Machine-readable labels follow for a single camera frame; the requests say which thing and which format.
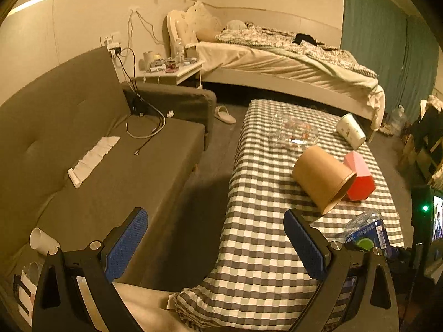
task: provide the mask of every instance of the slipper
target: slipper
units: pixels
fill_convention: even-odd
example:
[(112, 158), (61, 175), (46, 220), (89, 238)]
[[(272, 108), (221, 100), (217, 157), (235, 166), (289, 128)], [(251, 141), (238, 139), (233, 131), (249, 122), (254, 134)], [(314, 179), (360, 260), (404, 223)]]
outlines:
[(220, 121), (223, 121), (228, 125), (233, 125), (236, 123), (235, 118), (229, 114), (226, 106), (217, 106), (215, 108), (215, 118), (218, 118)]

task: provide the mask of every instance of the teal curtain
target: teal curtain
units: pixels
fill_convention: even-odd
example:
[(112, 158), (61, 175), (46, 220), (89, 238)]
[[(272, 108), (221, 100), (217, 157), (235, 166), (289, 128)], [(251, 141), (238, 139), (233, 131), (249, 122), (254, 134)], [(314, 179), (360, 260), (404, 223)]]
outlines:
[(420, 100), (432, 94), (439, 48), (436, 38), (422, 19), (408, 16), (407, 32), (405, 63), (400, 74), (400, 94), (396, 104), (405, 108), (406, 116), (412, 122), (419, 114)]
[(401, 94), (407, 15), (390, 0), (345, 0), (341, 48), (378, 74), (390, 112)]

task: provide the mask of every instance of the plaid tablecloth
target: plaid tablecloth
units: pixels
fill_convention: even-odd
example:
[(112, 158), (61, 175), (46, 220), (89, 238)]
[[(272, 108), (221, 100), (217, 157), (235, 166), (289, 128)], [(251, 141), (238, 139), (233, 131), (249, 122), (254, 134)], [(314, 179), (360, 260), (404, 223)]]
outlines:
[[(382, 213), (390, 243), (403, 245), (391, 194), (366, 143), (358, 153), (372, 173), (376, 190), (361, 203), (341, 201), (321, 216), (291, 178), (300, 153), (288, 153), (269, 143), (269, 127), (278, 112), (315, 125), (318, 145), (338, 160), (343, 161), (352, 150), (335, 132), (337, 116), (276, 101), (251, 102), (238, 143), (216, 266), (201, 285), (175, 298), (176, 311), (189, 325), (261, 330), (287, 330), (292, 325), (318, 282), (309, 278), (283, 230), (283, 214), (291, 207), (302, 210), (311, 226), (328, 240), (337, 239), (350, 219), (376, 208)], [(329, 323), (338, 321), (350, 286), (344, 286)]]

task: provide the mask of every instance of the screen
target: screen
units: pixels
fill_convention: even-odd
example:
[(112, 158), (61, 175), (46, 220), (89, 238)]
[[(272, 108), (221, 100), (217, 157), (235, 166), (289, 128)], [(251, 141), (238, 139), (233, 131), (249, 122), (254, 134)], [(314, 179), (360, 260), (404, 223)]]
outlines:
[(432, 229), (432, 240), (443, 238), (443, 199), (434, 196), (434, 228)]

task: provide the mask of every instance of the gray sofa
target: gray sofa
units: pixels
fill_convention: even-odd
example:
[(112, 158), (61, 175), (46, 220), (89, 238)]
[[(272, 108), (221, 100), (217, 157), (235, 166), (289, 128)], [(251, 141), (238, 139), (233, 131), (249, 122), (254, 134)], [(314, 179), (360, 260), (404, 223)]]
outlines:
[[(125, 93), (132, 92), (120, 85), (105, 48), (63, 63), (0, 106), (0, 300), (22, 329), (27, 325), (18, 314), (12, 281), (25, 265), (43, 262), (28, 243), (34, 227), (62, 250), (77, 250), (103, 239), (134, 207), (143, 207), (148, 231), (120, 281), (156, 280), (180, 218), (174, 200), (210, 141), (215, 95), (142, 81), (138, 87), (162, 113), (175, 113), (138, 156), (134, 151), (145, 140), (130, 137), (125, 123), (133, 134), (144, 135), (158, 118), (131, 115)], [(121, 139), (74, 188), (67, 170), (102, 136)]]

